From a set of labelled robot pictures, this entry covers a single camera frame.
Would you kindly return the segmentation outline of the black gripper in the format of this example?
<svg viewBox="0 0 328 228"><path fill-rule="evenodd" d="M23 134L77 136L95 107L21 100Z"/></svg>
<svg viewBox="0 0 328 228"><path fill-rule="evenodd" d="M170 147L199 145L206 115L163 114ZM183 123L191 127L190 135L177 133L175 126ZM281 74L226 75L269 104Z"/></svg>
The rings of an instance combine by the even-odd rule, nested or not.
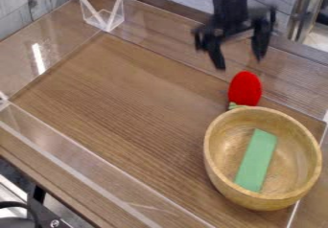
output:
<svg viewBox="0 0 328 228"><path fill-rule="evenodd" d="M214 13L203 25L194 28L194 47L207 51L217 69L225 69L221 43L234 35L253 31L251 47L257 61L268 52L277 19L273 5L249 7L247 0L213 0Z"/></svg>

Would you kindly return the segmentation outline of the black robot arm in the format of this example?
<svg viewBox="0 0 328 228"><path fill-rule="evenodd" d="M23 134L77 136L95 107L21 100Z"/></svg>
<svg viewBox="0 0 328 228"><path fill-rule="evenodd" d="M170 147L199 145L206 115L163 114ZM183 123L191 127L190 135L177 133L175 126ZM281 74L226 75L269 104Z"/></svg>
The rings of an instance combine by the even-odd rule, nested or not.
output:
<svg viewBox="0 0 328 228"><path fill-rule="evenodd" d="M268 52L277 20L277 8L250 8L247 0L213 0L214 13L207 21L193 29L194 48L209 54L218 70L225 69L222 44L235 35L251 31L253 55L261 61Z"/></svg>

